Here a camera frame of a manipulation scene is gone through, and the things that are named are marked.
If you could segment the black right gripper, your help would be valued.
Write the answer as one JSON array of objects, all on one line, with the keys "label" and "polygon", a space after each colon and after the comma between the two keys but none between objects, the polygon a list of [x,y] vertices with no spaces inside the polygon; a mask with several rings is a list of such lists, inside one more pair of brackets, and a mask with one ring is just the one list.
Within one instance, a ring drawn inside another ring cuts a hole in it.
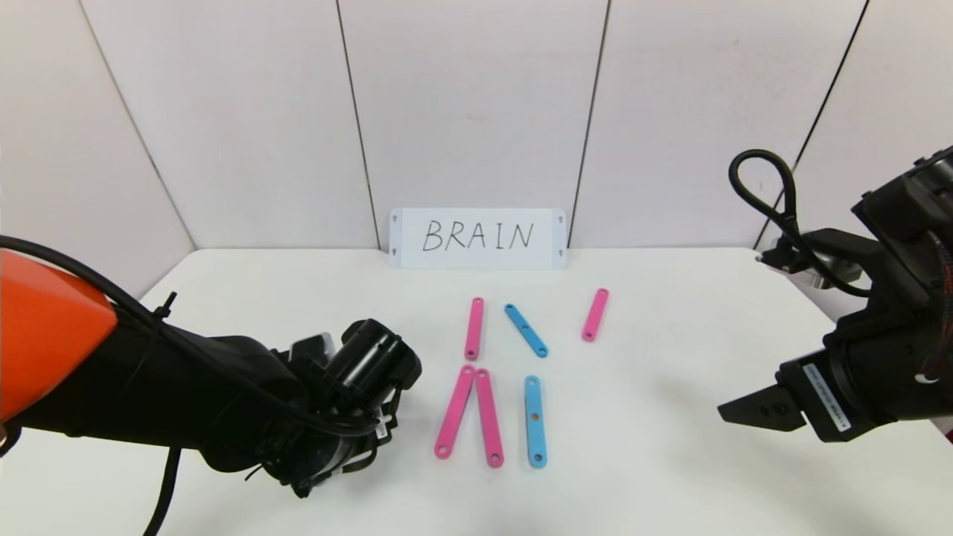
[{"label": "black right gripper", "polygon": [[792,432],[806,418],[824,442],[852,441],[882,425],[951,415],[951,354],[927,328],[828,340],[782,363],[777,383],[726,401],[725,423]]}]

